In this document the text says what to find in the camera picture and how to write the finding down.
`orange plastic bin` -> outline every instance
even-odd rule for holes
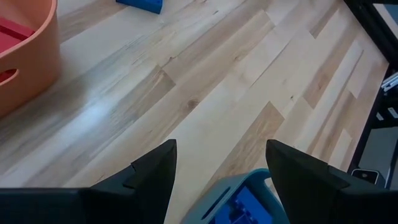
[[[0,118],[46,90],[60,74],[57,0],[0,0],[0,17],[35,33],[0,52]]]

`wood grain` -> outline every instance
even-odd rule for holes
[[[342,0],[60,0],[58,19],[62,75],[0,120],[0,186],[91,186],[175,138],[167,224],[267,167],[269,138],[347,169],[387,68]]]

